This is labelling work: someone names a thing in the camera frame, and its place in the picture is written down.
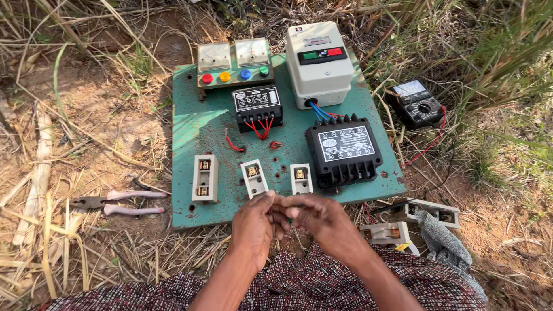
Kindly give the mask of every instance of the rusty metal plate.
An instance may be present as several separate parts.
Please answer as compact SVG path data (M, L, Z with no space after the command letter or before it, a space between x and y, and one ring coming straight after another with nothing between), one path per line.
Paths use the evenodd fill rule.
M352 88L340 105L326 106L328 112L368 118L383 164L377 168L372 182L343 186L337 193L320 193L341 203L355 203L406 192L403 176L374 106L371 94L355 55L348 50L356 70ZM240 164L259 159L270 189L283 195L291 194L289 165L311 163L305 130L313 125L311 110L298 110L286 69L285 54L272 56L275 82L283 105L284 125L273 127L269 138L262 141L254 132L240 134L234 117L231 92L243 87L206 90L197 88L196 65L177 66L173 75L173 227L185 229L232 221L239 206L248 200L246 186L241 181ZM236 146L245 146L245 153L232 151L225 140L225 128ZM269 142L283 146L269 149ZM192 202L194 156L210 152L219 160L217 203Z

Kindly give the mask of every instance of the checkered cloth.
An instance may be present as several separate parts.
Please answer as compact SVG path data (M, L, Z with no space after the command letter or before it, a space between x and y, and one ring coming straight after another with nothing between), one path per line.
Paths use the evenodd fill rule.
M427 310L485 310L454 270L426 258L373 245ZM204 285L178 273L157 285L126 283L58 298L37 310L185 310ZM314 243L304 259L281 252L259 272L239 310L378 310L363 282Z

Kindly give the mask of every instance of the knob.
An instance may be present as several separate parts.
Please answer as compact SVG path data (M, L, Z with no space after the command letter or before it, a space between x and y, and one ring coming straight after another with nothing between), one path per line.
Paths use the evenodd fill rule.
M427 103L422 103L419 105L419 111L422 113L429 113L432 111L432 108Z

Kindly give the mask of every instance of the yellow indicator light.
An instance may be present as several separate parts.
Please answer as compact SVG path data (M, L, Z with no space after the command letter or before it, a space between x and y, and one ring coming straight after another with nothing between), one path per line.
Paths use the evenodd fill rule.
M229 74L227 71L223 71L221 74L219 74L219 79L223 82L227 82L231 79L231 74Z

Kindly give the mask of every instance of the red indicator light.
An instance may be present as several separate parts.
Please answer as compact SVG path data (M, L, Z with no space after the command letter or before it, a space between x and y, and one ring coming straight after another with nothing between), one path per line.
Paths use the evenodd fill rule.
M328 49L329 56L340 55L340 54L342 54L342 49L340 48Z
M210 84L211 82L213 82L213 77L210 74L204 74L202 76L202 82L205 84Z

